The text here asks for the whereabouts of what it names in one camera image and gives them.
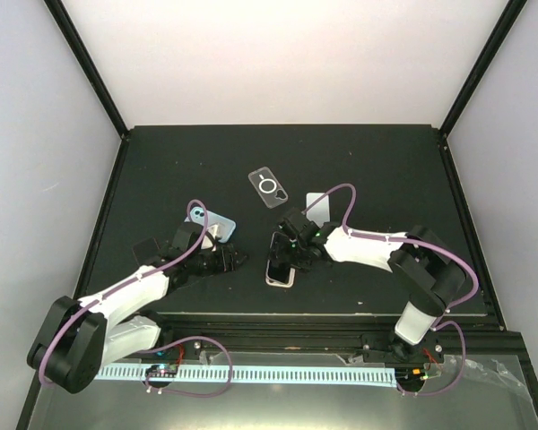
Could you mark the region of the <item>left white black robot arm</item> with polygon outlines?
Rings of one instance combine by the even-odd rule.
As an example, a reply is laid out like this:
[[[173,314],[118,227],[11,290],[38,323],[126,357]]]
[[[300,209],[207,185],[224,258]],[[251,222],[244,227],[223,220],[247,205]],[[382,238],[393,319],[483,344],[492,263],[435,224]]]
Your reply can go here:
[[[169,242],[134,246],[138,269],[91,296],[62,296],[49,308],[27,356],[44,386],[84,390],[98,371],[136,353],[165,357],[175,337],[146,306],[183,288],[192,278],[236,271],[247,255],[223,243],[211,228],[182,223]]]

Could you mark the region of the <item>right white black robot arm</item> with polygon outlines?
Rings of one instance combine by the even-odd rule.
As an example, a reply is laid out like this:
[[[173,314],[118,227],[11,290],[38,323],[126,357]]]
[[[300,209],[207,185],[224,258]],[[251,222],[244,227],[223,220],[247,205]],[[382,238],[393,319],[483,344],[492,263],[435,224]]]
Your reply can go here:
[[[478,289],[470,265],[448,251],[427,228],[377,233],[333,222],[318,226],[303,211],[288,211],[274,233],[268,264],[307,271],[315,262],[357,263],[399,279],[408,302],[389,347],[401,361],[421,352],[427,332],[436,330],[445,313],[461,302],[457,294],[468,282],[473,284],[472,291]]]

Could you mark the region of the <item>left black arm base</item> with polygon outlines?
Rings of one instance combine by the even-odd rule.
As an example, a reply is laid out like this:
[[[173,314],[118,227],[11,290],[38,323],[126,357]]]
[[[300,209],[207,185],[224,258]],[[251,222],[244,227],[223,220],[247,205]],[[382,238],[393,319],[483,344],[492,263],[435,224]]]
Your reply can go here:
[[[202,341],[190,340],[183,342],[175,347],[163,349],[157,352],[145,352],[141,351],[140,354],[143,357],[155,357],[159,359],[165,359],[169,361],[183,361],[194,354],[198,354],[202,347]]]

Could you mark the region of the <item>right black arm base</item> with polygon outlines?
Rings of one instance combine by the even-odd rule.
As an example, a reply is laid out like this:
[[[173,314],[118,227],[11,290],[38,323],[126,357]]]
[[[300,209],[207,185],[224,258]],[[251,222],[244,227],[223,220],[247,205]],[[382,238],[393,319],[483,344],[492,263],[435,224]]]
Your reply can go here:
[[[363,355],[369,361],[395,365],[424,365],[444,362],[443,352],[434,333],[427,334],[419,344],[411,345],[390,331],[365,331],[360,336]]]

